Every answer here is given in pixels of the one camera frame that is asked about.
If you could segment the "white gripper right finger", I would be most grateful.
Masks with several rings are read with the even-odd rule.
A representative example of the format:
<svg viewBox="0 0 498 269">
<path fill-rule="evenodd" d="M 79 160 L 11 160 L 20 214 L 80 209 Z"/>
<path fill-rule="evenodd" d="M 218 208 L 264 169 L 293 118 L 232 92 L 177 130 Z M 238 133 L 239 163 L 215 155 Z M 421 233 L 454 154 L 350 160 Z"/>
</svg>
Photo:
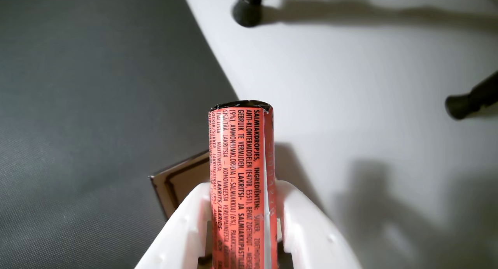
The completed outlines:
<svg viewBox="0 0 498 269">
<path fill-rule="evenodd" d="M 278 180 L 276 194 L 283 249 L 294 269 L 361 269 L 338 227 L 302 191 Z"/>
</svg>

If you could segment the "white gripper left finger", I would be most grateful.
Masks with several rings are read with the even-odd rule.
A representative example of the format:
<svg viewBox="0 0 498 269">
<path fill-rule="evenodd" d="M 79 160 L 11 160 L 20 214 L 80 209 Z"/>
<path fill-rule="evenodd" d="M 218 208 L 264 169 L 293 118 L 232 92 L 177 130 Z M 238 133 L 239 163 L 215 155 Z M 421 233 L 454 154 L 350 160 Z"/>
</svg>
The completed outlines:
<svg viewBox="0 0 498 269">
<path fill-rule="evenodd" d="M 201 183 L 183 200 L 144 253 L 136 269 L 196 269 L 205 256 L 210 221 L 210 184 Z"/>
</svg>

